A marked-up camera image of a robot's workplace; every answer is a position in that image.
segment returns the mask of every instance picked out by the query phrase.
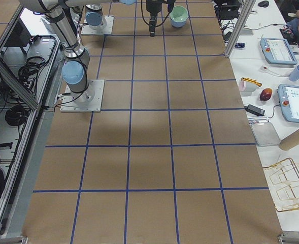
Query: paper towel roll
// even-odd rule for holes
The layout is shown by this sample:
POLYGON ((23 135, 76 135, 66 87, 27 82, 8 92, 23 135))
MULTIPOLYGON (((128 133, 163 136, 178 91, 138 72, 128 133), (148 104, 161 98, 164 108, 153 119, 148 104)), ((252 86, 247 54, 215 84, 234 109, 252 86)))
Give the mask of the paper towel roll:
POLYGON ((299 129, 281 140, 279 147, 282 150, 288 151, 297 145, 299 145, 299 129))

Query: power adapter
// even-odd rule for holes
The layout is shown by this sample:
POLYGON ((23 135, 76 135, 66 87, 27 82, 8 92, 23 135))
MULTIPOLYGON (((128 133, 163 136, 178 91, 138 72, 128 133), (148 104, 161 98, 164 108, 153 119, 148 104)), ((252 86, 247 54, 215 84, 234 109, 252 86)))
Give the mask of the power adapter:
POLYGON ((248 106, 244 106, 244 108, 246 112, 252 113, 256 116, 264 116, 265 111, 263 109, 253 106, 252 104, 249 104, 248 106))

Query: red apple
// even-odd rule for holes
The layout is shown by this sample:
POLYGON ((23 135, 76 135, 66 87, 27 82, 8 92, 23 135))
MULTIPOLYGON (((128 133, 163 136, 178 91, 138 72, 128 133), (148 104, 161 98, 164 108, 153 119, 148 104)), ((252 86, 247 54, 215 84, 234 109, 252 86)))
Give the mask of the red apple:
POLYGON ((261 101, 267 101, 271 98, 271 95, 272 95, 272 89, 271 88, 266 88, 261 92, 260 100, 261 101))

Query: blue cap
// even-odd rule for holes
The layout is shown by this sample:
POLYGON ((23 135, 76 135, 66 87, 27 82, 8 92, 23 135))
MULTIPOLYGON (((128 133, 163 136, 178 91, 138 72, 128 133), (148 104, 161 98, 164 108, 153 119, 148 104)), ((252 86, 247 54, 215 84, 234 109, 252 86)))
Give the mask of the blue cap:
POLYGON ((62 67, 62 77, 70 84, 78 84, 84 77, 83 66, 76 61, 70 61, 62 67))
POLYGON ((102 15, 97 12, 87 12, 85 19, 89 25, 98 26, 102 22, 102 15))
POLYGON ((120 0, 121 3, 126 5, 134 4, 137 0, 120 0))

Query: floor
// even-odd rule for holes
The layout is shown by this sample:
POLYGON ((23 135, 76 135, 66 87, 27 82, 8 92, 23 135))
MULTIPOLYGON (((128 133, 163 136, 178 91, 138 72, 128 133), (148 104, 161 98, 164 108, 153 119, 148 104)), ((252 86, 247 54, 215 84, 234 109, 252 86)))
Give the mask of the floor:
POLYGON ((106 80, 102 112, 56 111, 23 234, 31 244, 278 243, 212 3, 178 2, 186 25, 167 20, 154 38, 140 5, 103 4, 112 35, 83 37, 89 78, 106 80))

